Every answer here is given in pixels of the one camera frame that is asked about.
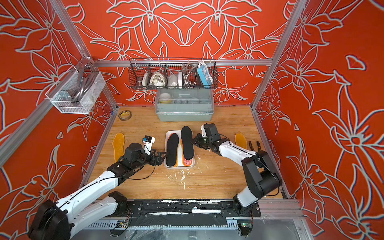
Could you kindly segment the white storage tray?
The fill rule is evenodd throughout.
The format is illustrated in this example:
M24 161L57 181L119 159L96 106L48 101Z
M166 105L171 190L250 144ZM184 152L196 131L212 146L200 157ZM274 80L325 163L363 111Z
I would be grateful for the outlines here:
M179 146L178 146L178 161L176 163L176 165L174 167L168 167L167 164L166 164L166 159L164 160L164 163L163 165L165 166L165 168L167 169L189 169L189 168L192 168L194 165L195 165L195 157L194 157L194 164L191 166L191 167L184 167L182 166L182 160L181 160L181 151L180 151L180 148L181 148L181 130L176 130L176 131L168 131L166 133L166 142L165 142L165 151L167 153L167 141L168 141L168 138L169 136L172 134L172 133L176 133L178 134L179 136Z

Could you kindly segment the red insole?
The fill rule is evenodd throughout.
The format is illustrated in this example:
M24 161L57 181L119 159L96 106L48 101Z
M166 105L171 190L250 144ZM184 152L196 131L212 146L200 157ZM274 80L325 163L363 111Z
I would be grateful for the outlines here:
M194 145L191 139L181 140L182 166L191 167L194 164Z

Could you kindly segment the yellow insole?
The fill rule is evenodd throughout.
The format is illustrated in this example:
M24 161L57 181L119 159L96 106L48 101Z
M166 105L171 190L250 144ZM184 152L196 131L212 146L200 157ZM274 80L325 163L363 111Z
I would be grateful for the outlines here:
M114 159L117 162L124 155L125 136L123 133L117 133L113 139Z
M235 143L237 146L239 146L240 148L243 148L243 149L247 149L247 146L248 146L248 142L247 142L247 139L246 137L238 132L235 134Z

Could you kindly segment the black insole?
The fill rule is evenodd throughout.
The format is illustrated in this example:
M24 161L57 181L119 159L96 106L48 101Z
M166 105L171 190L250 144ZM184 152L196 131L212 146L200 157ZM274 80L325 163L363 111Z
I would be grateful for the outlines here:
M178 146L179 136L176 133L172 133L167 141L166 164L168 167L174 167L178 161Z
M188 126L182 128L181 138L184 158L191 160L194 157L193 132Z

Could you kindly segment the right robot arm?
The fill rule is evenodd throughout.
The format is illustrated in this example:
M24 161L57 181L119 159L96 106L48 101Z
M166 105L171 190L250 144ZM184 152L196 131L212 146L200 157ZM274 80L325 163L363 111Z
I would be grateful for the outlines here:
M193 139L196 147L212 150L242 167L247 186L234 196L234 201L240 208L256 203L282 185L279 171L267 152L250 151L235 145L219 134L215 124L204 124L201 130Z

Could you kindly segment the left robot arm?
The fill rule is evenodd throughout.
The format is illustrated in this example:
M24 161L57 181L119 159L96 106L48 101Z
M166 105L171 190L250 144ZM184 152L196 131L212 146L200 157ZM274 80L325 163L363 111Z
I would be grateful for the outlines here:
M127 198L114 189L145 165L159 166L166 152L130 144L118 161L98 178L74 193L56 201L43 202L29 228L31 240L70 240L92 223L115 212L127 210Z

